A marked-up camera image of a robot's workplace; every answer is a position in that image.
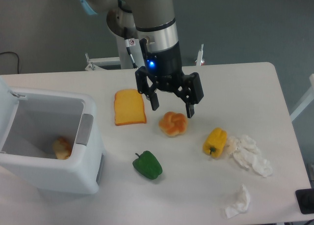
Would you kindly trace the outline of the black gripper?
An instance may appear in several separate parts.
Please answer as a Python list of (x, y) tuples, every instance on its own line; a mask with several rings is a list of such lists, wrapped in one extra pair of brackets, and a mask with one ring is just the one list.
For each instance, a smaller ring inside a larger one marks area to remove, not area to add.
[(194, 105), (204, 97), (199, 74), (186, 75), (182, 71), (180, 45), (172, 48), (149, 52), (147, 41), (140, 41), (144, 65), (135, 72), (137, 90), (151, 103), (153, 111), (159, 107), (156, 89), (172, 92), (185, 102), (186, 114), (192, 118)]

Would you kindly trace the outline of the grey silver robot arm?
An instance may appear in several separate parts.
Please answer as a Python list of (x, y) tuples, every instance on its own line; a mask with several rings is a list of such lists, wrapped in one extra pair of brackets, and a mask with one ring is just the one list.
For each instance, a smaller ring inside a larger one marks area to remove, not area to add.
[(174, 93), (194, 115), (204, 93), (199, 74), (182, 71), (173, 0), (80, 0), (89, 15), (107, 12), (107, 26), (124, 39), (137, 90), (159, 107), (156, 90)]

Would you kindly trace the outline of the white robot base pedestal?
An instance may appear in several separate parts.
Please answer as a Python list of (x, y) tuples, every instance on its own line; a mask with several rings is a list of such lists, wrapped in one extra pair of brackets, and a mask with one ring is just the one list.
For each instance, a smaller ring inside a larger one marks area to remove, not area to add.
[[(118, 56), (117, 42), (107, 28), (106, 15), (89, 16), (81, 12), (81, 39), (77, 52), (77, 66), (83, 70), (86, 60), (83, 57), (87, 52), (92, 58), (105, 58)], [(205, 45), (204, 56), (209, 60), (209, 32), (212, 24), (205, 11), (195, 12), (178, 11), (178, 35), (181, 48), (183, 66), (192, 66), (196, 63), (196, 52), (201, 44)]]

